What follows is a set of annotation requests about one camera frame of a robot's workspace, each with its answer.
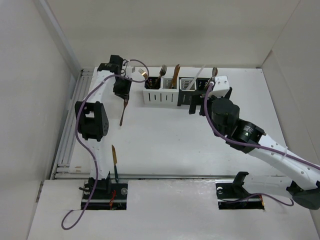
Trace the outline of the copper fork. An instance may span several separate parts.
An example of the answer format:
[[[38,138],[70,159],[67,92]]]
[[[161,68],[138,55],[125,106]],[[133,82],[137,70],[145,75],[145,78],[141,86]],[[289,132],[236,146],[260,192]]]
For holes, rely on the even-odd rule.
[[[122,110],[122,114],[121,114],[121,118],[120,118],[120,122],[119,122],[120,127],[123,125],[124,114],[125,114],[126,107],[128,106],[128,103],[129,103],[128,99],[125,99],[123,101],[123,110]]]

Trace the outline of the gold fork green handle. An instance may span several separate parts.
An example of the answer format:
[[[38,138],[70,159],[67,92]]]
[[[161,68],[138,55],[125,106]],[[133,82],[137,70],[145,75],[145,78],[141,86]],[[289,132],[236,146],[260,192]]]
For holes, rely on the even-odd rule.
[[[139,69],[138,70],[138,72],[145,78],[145,79],[147,79],[148,78],[148,74],[147,74],[147,72],[146,71],[144,71],[143,69]]]

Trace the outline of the white chopstick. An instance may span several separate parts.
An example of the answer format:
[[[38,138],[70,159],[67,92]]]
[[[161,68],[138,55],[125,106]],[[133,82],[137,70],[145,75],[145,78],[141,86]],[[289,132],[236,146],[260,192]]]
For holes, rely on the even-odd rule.
[[[192,79],[192,81],[189,83],[189,85],[187,86],[186,90],[189,91],[192,86],[194,85],[194,83],[196,82],[197,78],[199,77],[199,75],[201,74],[201,72],[203,71],[203,69],[206,67],[206,65],[204,64],[200,70],[197,72],[197,74],[195,75],[195,77]]]

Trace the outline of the silver spoon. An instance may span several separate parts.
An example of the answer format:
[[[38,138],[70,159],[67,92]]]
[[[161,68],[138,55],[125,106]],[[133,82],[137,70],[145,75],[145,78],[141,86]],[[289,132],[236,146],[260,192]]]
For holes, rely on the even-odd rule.
[[[218,74],[218,68],[216,66],[214,66],[212,68],[211,78],[207,81],[206,88],[210,85],[210,82],[214,82],[215,81],[215,78],[216,78],[217,74]]]

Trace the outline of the bronze knife green handle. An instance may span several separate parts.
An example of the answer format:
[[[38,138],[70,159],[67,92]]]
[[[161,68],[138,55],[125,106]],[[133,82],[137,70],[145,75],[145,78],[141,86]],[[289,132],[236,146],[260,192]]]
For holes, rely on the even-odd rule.
[[[114,179],[115,182],[118,183],[119,182],[119,175],[118,175],[118,170],[117,170],[117,154],[116,154],[116,149],[114,147],[114,145],[111,146],[111,150],[112,150],[112,159],[113,159],[113,166],[114,166]]]

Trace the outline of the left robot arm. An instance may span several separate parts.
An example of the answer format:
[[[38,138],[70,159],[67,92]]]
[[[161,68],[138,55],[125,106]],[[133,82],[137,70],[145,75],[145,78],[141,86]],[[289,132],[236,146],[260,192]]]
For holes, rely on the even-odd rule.
[[[119,55],[111,55],[108,63],[101,63],[97,68],[93,89],[74,106],[76,139],[93,159],[87,188],[103,199],[112,192],[110,165],[103,152],[110,126],[103,101],[108,91],[112,90],[115,96],[124,100],[125,105],[128,104],[132,80],[122,74],[125,63]]]

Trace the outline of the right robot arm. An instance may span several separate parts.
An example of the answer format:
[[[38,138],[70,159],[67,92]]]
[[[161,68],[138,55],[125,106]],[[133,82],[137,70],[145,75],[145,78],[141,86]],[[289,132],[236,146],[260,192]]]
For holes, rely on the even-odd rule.
[[[230,100],[232,90],[219,97],[213,84],[191,97],[189,114],[206,117],[213,134],[225,140],[231,148],[255,157],[280,171],[283,176],[254,176],[240,171],[232,182],[217,187],[218,196],[226,194],[224,202],[235,204],[258,195],[290,199],[309,210],[320,208],[320,167],[278,144],[262,128],[240,119],[240,108]]]

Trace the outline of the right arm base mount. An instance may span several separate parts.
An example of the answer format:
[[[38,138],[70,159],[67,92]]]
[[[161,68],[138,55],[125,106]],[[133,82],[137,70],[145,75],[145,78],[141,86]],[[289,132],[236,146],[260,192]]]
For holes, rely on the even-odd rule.
[[[219,210],[264,210],[262,198],[258,196],[243,200],[250,194],[244,189],[232,186],[231,182],[216,182],[216,196]]]

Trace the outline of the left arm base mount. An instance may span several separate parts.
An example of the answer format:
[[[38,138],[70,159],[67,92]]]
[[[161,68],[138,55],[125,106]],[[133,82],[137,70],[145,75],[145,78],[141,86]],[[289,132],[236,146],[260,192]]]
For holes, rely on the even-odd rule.
[[[127,183],[112,183],[110,193],[96,189],[86,209],[106,211],[126,210],[127,196]]]

